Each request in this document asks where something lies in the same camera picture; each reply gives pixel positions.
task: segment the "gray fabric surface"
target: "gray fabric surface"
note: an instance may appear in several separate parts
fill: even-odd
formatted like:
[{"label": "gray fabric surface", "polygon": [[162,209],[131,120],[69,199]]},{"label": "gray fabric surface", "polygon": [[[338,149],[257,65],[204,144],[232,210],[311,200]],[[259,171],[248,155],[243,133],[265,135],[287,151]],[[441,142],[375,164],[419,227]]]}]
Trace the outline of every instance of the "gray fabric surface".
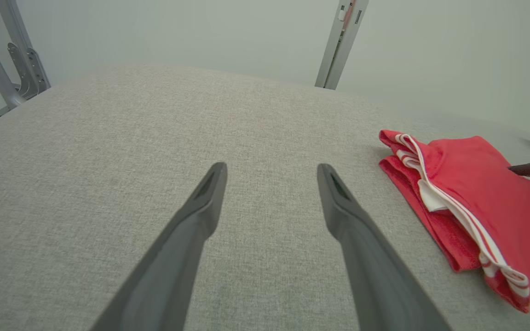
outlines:
[{"label": "gray fabric surface", "polygon": [[322,217],[322,162],[455,330],[530,330],[482,272],[452,272],[377,167],[383,128],[425,142],[479,134],[530,162],[528,132],[202,69],[115,68],[48,90],[0,118],[0,330],[88,329],[216,161],[229,180],[187,330],[358,328]]}]

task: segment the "white striped trim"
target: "white striped trim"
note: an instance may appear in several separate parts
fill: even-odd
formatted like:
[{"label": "white striped trim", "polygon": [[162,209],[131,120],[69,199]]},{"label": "white striped trim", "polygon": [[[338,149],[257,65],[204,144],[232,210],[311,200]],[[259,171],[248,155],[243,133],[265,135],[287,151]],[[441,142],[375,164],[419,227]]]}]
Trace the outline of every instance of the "white striped trim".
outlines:
[{"label": "white striped trim", "polygon": [[469,235],[478,244],[480,248],[479,257],[482,264],[487,264],[490,262],[489,266],[482,266],[486,276],[494,277],[498,269],[501,269],[502,274],[510,285],[510,288],[517,293],[517,295],[523,297],[528,296],[530,293],[530,288],[528,287],[528,278],[507,264],[504,257],[502,256],[502,253],[498,249],[498,246],[494,242],[494,239],[492,239],[481,222],[464,205],[456,201],[453,197],[429,181],[425,169],[424,157],[418,144],[416,144],[416,141],[408,134],[397,134],[395,138],[398,143],[402,143],[404,146],[408,147],[412,153],[418,156],[418,163],[410,162],[413,157],[405,157],[408,162],[404,162],[403,160],[404,165],[408,168],[416,169],[421,176],[421,180],[427,183],[427,187],[431,188],[437,196],[443,199],[443,202],[445,205],[447,205],[447,208],[452,212],[455,218],[459,220]]}]

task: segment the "red cloth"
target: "red cloth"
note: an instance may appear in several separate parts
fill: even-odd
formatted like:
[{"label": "red cloth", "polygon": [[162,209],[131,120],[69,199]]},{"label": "red cloth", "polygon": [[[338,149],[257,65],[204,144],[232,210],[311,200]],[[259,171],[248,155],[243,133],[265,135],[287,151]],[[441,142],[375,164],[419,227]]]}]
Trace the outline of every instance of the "red cloth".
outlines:
[{"label": "red cloth", "polygon": [[486,283],[527,313],[530,180],[508,170],[507,160],[480,137],[426,145],[406,134],[382,130],[380,140],[395,155],[382,160],[381,168],[419,215],[452,268],[475,268],[477,259]]}]

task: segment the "folded red shirt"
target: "folded red shirt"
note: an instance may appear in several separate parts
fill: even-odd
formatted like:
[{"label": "folded red shirt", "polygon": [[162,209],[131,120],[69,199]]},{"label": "folded red shirt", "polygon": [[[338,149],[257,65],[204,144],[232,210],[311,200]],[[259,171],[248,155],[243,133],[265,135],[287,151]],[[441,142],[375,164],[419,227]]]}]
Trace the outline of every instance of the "folded red shirt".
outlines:
[{"label": "folded red shirt", "polygon": [[507,160],[480,137],[427,145],[407,134],[382,130],[380,140],[395,155],[382,160],[381,168],[452,268],[481,266],[494,291],[528,312],[530,180],[508,170]]}]

